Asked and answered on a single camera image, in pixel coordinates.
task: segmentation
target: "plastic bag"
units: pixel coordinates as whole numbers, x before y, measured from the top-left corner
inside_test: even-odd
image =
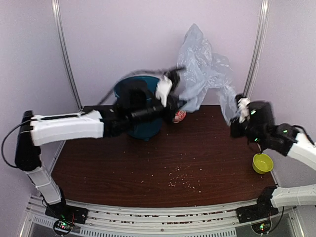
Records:
[[[193,24],[185,35],[177,64],[178,67],[187,68],[181,73],[185,90],[179,97],[188,100],[183,110],[198,110],[208,89],[212,89],[218,96],[226,123],[230,124],[230,119],[237,115],[237,105],[236,92],[231,86],[232,69],[229,60],[212,52],[211,44],[196,24]]]

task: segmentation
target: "wood surface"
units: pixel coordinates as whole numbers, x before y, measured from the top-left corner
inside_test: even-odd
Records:
[[[257,198],[274,185],[252,169],[245,138],[230,138],[219,106],[201,106],[149,142],[127,134],[67,141],[53,178],[67,199],[125,207],[181,207]]]

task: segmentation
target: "white wall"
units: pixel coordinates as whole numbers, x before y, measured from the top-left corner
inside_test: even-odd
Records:
[[[175,66],[193,23],[214,52],[230,59],[236,90],[243,91],[260,7],[260,0],[61,1],[67,49],[82,103],[97,103],[130,71]],[[218,100],[209,93],[204,103],[218,104]]]
[[[0,139],[21,122],[25,110],[36,114],[77,111],[62,61],[51,0],[0,1]],[[17,133],[5,144],[14,162]],[[59,143],[43,146],[50,166]],[[0,236],[17,236],[21,216],[34,190],[27,176],[0,160]]]
[[[278,124],[306,128],[316,140],[316,1],[273,0],[251,100],[273,103]],[[275,152],[275,173],[283,187],[316,183],[316,172]],[[316,208],[301,209],[308,237],[316,231]]]

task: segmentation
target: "yellow bowl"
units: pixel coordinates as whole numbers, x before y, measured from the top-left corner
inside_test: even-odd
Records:
[[[255,154],[252,167],[258,174],[265,174],[273,169],[273,160],[266,154]]]

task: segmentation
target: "blue bucket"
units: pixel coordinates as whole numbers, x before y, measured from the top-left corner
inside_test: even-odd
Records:
[[[159,82],[158,78],[151,76],[135,76],[123,79],[119,81],[114,87],[114,94],[117,98],[120,95],[120,86],[121,83],[130,82],[133,80],[144,80],[147,83],[148,90],[152,93],[155,93],[157,83]],[[162,119],[158,118],[152,122],[143,123],[134,127],[133,131],[128,132],[128,134],[137,139],[143,139],[145,141],[149,141],[150,138],[159,133],[162,126]]]

